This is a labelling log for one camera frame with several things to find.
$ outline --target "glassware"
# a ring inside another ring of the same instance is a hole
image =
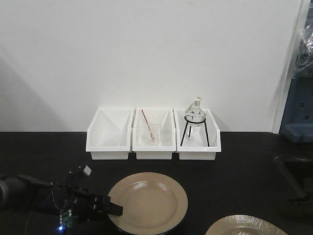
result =
[[[191,126],[201,126],[204,122],[206,113],[200,108],[201,99],[198,97],[187,109],[185,118]]]

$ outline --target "blue led light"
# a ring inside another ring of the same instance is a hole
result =
[[[59,232],[63,232],[64,229],[65,229],[65,228],[64,228],[62,225],[58,228]]]

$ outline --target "plate rim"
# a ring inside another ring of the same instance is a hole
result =
[[[118,228],[118,230],[124,232],[124,233],[127,233],[127,234],[141,234],[141,235],[163,235],[163,234],[166,234],[168,232],[170,232],[171,230],[173,230],[175,227],[177,227],[185,218],[186,214],[187,214],[187,211],[188,211],[188,196],[187,196],[187,193],[186,191],[184,190],[184,188],[181,186],[180,183],[178,183],[176,180],[174,180],[172,177],[168,176],[168,175],[165,175],[165,174],[162,174],[162,173],[158,173],[158,172],[152,172],[152,171],[149,171],[149,172],[138,172],[138,173],[135,173],[135,174],[132,174],[132,175],[129,175],[123,179],[121,179],[120,181],[118,181],[110,190],[108,196],[111,196],[112,194],[112,191],[118,187],[118,184],[120,183],[123,183],[124,181],[132,181],[133,178],[135,177],[142,177],[146,174],[153,174],[153,175],[156,175],[157,177],[160,177],[160,178],[165,178],[167,179],[167,181],[171,182],[174,186],[176,186],[176,190],[172,191],[174,193],[174,196],[176,197],[177,199],[177,202],[178,202],[178,206],[177,206],[177,210],[174,214],[174,216],[169,220],[167,221],[164,225],[160,226],[159,228],[162,228],[162,227],[167,227],[166,230],[165,229],[158,229],[158,227],[153,227],[153,228],[146,228],[146,229],[141,229],[141,228],[138,228],[138,227],[135,227],[135,226],[131,226],[132,229],[134,229],[134,231],[132,230],[129,230],[129,231],[126,231],[124,228],[121,228],[117,225],[116,221],[115,221],[115,218],[117,218],[117,216],[114,216],[114,215],[109,215],[108,214],[108,217],[109,219],[111,220],[111,222]]]

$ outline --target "white wall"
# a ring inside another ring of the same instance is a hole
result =
[[[222,131],[271,131],[300,2],[1,0],[0,130],[201,95]]]

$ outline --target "plate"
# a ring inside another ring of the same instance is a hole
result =
[[[275,225],[249,215],[231,215],[216,221],[205,235],[287,235]]]
[[[121,230],[136,235],[164,234],[184,218],[188,199],[172,178],[153,172],[130,175],[109,192],[111,201],[123,206],[123,215],[109,218]]]

